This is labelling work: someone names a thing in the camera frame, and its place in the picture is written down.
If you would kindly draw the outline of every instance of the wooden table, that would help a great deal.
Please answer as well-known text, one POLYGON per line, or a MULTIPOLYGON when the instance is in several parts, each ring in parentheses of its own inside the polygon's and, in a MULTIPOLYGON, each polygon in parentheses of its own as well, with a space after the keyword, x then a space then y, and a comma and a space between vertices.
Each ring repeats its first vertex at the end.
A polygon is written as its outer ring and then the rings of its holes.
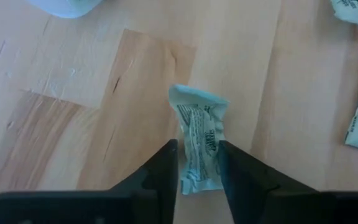
MULTIPOLYGON (((0 192, 112 187, 177 136, 172 83, 227 98, 227 139, 268 165, 358 190, 358 31, 329 1, 105 0, 59 19, 0 0, 0 192)), ((178 194, 175 222, 231 222, 223 192, 178 194)))

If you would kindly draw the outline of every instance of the wooden surface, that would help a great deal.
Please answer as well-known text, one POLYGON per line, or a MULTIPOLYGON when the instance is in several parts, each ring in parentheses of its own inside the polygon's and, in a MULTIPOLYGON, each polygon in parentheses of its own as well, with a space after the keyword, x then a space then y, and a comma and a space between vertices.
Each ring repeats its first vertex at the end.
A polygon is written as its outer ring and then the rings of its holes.
MULTIPOLYGON (((105 0, 59 19, 0 0, 0 192, 112 187, 176 136, 172 83, 227 98, 225 136, 268 165, 358 190, 358 31, 329 1, 105 0)), ((230 222, 222 191, 178 194, 175 223, 230 222)))

